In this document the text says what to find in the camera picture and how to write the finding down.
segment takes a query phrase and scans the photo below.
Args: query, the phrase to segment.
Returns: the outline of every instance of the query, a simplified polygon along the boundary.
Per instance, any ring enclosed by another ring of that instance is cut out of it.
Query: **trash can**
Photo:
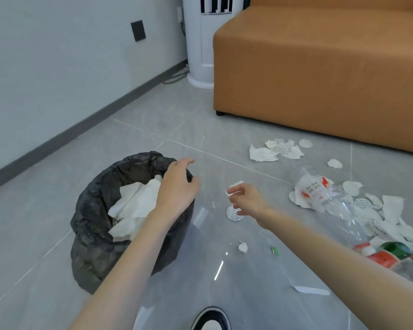
[[[156,175],[164,176],[173,161],[154,151],[128,156],[101,172],[80,194],[70,222],[76,234],[70,255],[73,277],[81,288],[93,294],[130,244],[113,242],[108,233],[113,219],[107,212],[121,198],[119,188],[135,182],[147,184]],[[192,178],[187,170],[188,182]],[[152,275],[176,259],[193,209],[194,201],[168,231]]]

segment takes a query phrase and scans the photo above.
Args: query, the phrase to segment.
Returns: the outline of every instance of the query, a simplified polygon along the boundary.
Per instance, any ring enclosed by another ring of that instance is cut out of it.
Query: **black and white shoe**
[[[191,330],[231,330],[231,324],[223,310],[208,307],[196,317]]]

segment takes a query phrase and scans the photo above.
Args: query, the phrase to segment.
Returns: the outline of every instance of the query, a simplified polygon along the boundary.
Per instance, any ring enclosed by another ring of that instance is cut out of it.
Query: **floor tile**
[[[0,301],[0,329],[64,330],[75,319],[90,294],[72,276],[74,238],[69,233]]]
[[[361,194],[405,198],[402,218],[413,226],[413,154],[355,143],[352,160],[353,180],[364,184]]]
[[[174,84],[160,84],[111,118],[168,137],[196,109],[212,101],[212,96],[212,90],[193,87],[185,78]]]
[[[96,175],[163,140],[107,120],[0,187],[0,297],[70,230]]]
[[[265,147],[265,141],[275,138],[291,139],[296,144],[306,138],[314,146],[302,148],[305,155],[300,160],[290,160],[281,155],[275,162],[249,159],[251,144],[255,148]],[[350,177],[349,141],[249,118],[227,114],[219,117],[211,105],[196,111],[170,139],[287,182],[291,182],[288,175],[290,167],[304,164],[311,164],[335,182],[342,183]],[[331,158],[341,161],[343,168],[338,170],[327,166]]]
[[[189,328],[211,305],[223,308],[237,329],[347,328],[347,308],[336,296],[299,294],[291,288],[327,286],[278,238],[252,218],[232,222],[226,217],[230,203],[225,190],[243,179],[279,209],[312,224],[314,213],[288,200],[290,185],[168,140],[159,150],[176,159],[194,157],[189,170],[200,177],[201,190],[178,258],[151,278],[143,306],[153,312],[145,329]],[[239,240],[248,244],[245,255],[237,249]],[[273,255],[272,246],[280,257]]]

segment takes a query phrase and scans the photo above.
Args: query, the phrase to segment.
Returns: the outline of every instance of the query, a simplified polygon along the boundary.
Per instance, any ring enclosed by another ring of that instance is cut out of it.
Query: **clear plastic bottle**
[[[326,228],[337,235],[336,240],[349,248],[366,243],[367,235],[360,222],[352,215],[341,194],[333,191],[329,181],[310,165],[295,166],[291,180],[309,199]]]

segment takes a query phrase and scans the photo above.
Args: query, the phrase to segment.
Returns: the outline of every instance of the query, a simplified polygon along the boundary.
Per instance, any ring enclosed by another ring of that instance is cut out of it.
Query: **black switch panel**
[[[130,23],[132,25],[133,36],[135,37],[135,42],[139,42],[145,39],[144,24],[142,21],[136,21]]]

